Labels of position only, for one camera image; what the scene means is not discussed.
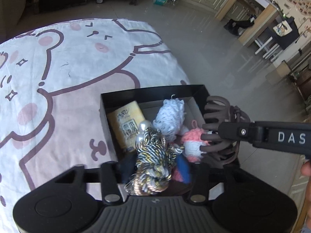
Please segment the person's right hand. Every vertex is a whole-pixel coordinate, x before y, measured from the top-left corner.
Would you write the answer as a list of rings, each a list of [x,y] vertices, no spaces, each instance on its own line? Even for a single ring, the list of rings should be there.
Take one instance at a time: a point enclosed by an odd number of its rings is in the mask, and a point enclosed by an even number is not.
[[[311,176],[311,166],[310,166],[310,160],[305,162],[301,167],[301,174],[303,176],[307,176],[309,178],[308,184],[306,187],[305,192],[305,198],[308,201],[308,209],[307,209],[307,220],[306,223],[308,227],[310,228],[310,176]]]

